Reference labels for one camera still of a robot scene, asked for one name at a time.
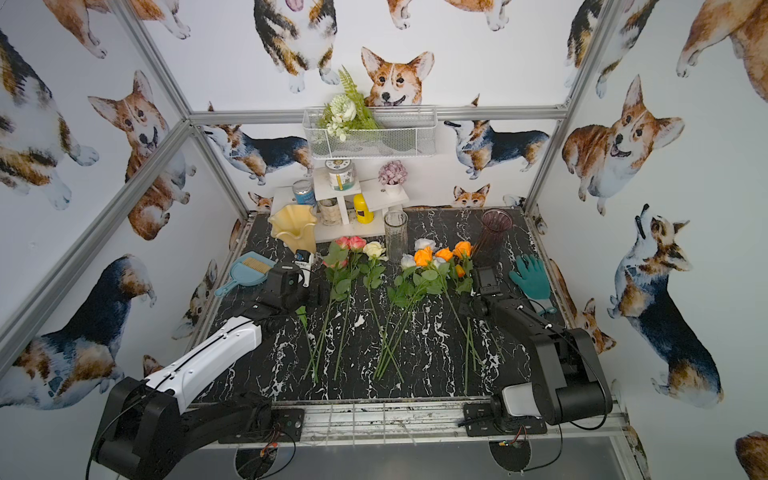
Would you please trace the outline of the cream rose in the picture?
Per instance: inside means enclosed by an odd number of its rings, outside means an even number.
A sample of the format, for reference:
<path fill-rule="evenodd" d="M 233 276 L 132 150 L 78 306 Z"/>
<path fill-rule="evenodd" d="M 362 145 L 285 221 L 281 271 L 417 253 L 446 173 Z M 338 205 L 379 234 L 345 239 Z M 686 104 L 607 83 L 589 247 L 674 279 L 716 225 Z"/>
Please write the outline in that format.
<path fill-rule="evenodd" d="M 382 380 L 388 369 L 393 367 L 396 378 L 402 382 L 404 377 L 395 359 L 396 328 L 391 325 L 394 309 L 401 304 L 400 288 L 398 284 L 392 285 L 385 277 L 385 263 L 388 257 L 382 243 L 368 242 L 363 247 L 363 255 L 363 285 L 380 340 L 379 357 L 373 378 Z"/>

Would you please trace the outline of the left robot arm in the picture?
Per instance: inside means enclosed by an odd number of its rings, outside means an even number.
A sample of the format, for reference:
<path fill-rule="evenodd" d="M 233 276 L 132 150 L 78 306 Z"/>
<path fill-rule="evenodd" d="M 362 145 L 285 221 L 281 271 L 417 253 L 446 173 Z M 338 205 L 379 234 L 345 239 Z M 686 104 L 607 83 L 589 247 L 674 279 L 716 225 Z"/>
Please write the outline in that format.
<path fill-rule="evenodd" d="M 306 262 L 275 264 L 259 298 L 178 360 L 110 391 L 88 462 L 126 479 L 163 479 L 187 455 L 227 438 L 278 435 L 271 400 L 241 393 L 203 407 L 193 402 L 226 369 L 255 351 L 316 300 Z"/>

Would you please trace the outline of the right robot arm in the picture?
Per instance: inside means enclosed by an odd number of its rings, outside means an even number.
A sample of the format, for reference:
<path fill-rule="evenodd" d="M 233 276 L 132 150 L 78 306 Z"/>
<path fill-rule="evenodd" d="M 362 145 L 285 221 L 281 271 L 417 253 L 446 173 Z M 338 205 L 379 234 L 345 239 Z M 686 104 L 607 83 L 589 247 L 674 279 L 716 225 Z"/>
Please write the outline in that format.
<path fill-rule="evenodd" d="M 491 267 L 471 274 L 469 315 L 501 328 L 524 346 L 530 380 L 509 385 L 490 400 L 498 419 L 535 417 L 549 425 L 612 412 L 613 400 L 591 336 L 581 328 L 546 322 L 520 299 L 504 293 Z"/>

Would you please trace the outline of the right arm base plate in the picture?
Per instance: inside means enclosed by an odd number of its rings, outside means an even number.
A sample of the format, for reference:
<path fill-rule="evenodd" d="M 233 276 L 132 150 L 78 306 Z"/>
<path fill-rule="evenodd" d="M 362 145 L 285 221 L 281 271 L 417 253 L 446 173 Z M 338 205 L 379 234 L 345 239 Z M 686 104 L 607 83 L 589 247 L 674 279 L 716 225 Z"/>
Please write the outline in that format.
<path fill-rule="evenodd" d="M 465 403 L 462 412 L 457 426 L 464 428 L 469 437 L 543 435 L 548 431 L 546 423 L 537 417 L 509 416 L 489 402 Z"/>

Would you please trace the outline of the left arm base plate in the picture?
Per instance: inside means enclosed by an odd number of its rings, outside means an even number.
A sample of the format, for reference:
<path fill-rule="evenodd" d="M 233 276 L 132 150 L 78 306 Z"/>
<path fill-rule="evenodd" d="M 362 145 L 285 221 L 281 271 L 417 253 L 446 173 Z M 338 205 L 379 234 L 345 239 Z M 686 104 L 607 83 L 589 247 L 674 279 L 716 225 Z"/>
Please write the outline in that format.
<path fill-rule="evenodd" d="M 301 408 L 262 408 L 242 432 L 219 440 L 220 444 L 272 443 L 301 439 L 306 411 Z"/>

